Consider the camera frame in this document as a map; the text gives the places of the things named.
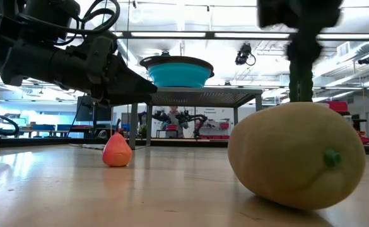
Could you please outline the person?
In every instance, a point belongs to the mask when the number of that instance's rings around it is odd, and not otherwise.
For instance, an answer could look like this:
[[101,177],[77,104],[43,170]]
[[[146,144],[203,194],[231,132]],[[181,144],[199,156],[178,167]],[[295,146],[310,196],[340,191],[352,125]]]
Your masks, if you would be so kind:
[[161,125],[161,130],[165,130],[168,125],[175,125],[177,132],[174,131],[166,131],[165,137],[166,138],[184,138],[184,129],[188,129],[189,125],[187,122],[181,122],[177,118],[180,115],[178,111],[178,106],[171,106],[169,113],[167,115],[170,118],[170,121],[163,122]]

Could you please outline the teal bowl with grey rim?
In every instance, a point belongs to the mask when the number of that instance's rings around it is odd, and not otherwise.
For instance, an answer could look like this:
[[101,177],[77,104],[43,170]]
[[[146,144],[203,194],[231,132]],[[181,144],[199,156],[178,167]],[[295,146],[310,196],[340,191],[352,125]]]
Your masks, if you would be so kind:
[[214,67],[187,56],[151,56],[140,61],[157,87],[203,88],[214,76]]

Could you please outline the yellow toy fruit green stem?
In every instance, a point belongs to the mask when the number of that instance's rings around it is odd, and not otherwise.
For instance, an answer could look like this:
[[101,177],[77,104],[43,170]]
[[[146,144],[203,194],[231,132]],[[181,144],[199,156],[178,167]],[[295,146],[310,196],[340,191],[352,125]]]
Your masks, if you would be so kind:
[[343,201],[366,165],[353,126],[327,105],[312,102],[270,107],[242,119],[232,129],[228,160],[255,195],[303,210]]

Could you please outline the orange pear toy fruit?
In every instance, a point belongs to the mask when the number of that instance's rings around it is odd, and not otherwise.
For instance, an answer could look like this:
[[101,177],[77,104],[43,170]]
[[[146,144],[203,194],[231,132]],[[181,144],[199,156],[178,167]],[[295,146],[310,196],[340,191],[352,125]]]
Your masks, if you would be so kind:
[[102,161],[109,167],[127,166],[132,158],[132,149],[126,142],[126,139],[120,134],[120,119],[117,120],[115,133],[106,143]]

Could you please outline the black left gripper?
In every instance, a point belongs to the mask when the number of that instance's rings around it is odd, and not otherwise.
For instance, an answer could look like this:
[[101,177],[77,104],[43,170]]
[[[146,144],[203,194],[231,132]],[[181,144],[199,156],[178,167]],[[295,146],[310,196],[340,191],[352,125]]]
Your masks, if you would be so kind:
[[157,87],[129,69],[112,33],[88,35],[86,94],[101,106],[148,103]]

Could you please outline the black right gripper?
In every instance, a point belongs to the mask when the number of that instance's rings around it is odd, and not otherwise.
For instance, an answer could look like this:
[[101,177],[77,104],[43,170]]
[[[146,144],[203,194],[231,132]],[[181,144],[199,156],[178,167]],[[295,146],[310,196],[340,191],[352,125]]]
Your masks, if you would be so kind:
[[[319,58],[323,48],[317,41],[317,35],[321,28],[334,27],[337,24],[342,3],[343,0],[257,0],[259,26],[264,28],[284,24],[289,28],[299,28],[291,36],[286,55],[289,61],[313,63]],[[321,28],[301,27],[306,24]]]

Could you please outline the black monitor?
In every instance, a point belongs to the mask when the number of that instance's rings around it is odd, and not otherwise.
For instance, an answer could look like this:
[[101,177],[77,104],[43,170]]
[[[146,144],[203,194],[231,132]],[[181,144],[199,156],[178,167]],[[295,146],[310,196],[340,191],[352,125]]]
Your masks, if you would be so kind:
[[[89,96],[79,96],[76,108],[76,120],[77,121],[92,121],[93,114],[95,113],[95,102]],[[96,121],[111,120],[112,111],[111,108],[97,106]]]

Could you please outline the green cactus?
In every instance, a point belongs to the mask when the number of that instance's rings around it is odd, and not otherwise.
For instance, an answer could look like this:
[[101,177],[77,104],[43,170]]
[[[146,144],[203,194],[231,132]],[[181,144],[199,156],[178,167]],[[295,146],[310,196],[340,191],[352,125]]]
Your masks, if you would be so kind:
[[312,102],[312,64],[293,59],[290,62],[290,102]]

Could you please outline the red storage box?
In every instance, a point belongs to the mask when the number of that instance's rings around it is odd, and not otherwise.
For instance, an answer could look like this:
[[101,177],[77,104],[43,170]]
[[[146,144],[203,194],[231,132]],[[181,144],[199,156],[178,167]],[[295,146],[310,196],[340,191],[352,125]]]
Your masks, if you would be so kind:
[[348,111],[348,104],[346,102],[339,102],[339,101],[328,101],[326,102],[329,108],[336,111],[336,112],[347,112]]

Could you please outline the grey perforated metal shelf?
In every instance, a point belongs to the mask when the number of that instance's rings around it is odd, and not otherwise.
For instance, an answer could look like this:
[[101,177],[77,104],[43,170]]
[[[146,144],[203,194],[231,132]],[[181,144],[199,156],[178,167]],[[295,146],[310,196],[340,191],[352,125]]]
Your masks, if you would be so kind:
[[147,132],[145,146],[151,146],[152,111],[154,106],[232,108],[234,124],[238,123],[238,108],[255,100],[255,109],[262,110],[262,90],[241,86],[204,88],[158,88],[147,101]]

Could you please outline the black aluminium table frame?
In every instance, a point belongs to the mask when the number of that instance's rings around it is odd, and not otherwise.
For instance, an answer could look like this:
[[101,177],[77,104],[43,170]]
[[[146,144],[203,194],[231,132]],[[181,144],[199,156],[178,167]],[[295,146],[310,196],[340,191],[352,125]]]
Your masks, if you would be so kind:
[[[24,146],[52,146],[60,144],[106,144],[104,139],[82,139],[82,138],[2,138],[0,148],[24,147]],[[191,139],[153,139],[151,146],[170,146],[170,147],[201,147],[201,148],[226,148],[228,141],[217,140],[191,140]]]

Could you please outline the overhead frame bar with lights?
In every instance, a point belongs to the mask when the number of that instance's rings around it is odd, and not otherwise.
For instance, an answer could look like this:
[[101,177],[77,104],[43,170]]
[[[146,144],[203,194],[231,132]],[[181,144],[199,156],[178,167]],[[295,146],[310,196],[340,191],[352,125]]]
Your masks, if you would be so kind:
[[[114,32],[123,39],[185,39],[185,40],[275,40],[285,41],[293,38],[295,32],[224,32],[224,31],[183,31],[183,32]],[[321,33],[317,35],[321,41],[369,41],[369,33]]]

